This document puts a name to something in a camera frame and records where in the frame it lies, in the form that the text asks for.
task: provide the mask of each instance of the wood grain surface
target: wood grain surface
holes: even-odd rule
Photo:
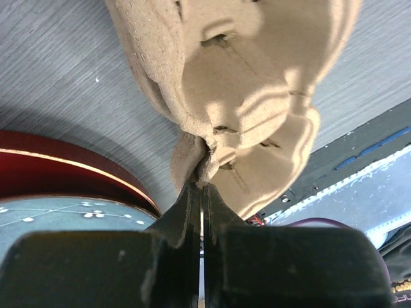
[[[315,149],[411,97],[411,2],[364,0],[320,84]],[[162,210],[178,130],[132,77],[103,0],[0,2],[0,129],[72,142],[136,176]]]

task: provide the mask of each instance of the purple cable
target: purple cable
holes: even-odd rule
[[[341,223],[339,221],[329,219],[329,218],[306,218],[306,219],[298,220],[294,223],[290,223],[290,224],[285,225],[285,226],[286,227],[301,227],[301,226],[306,225],[307,223],[325,223],[327,225],[331,225],[331,226],[338,227],[338,228],[354,229],[350,226],[347,226],[345,223]],[[380,263],[381,263],[381,265],[384,269],[385,276],[387,277],[388,282],[391,283],[390,273],[388,272],[387,265],[385,264],[385,261],[384,261],[383,257],[380,255],[379,252],[377,252],[377,255],[378,255],[378,259],[380,260]]]

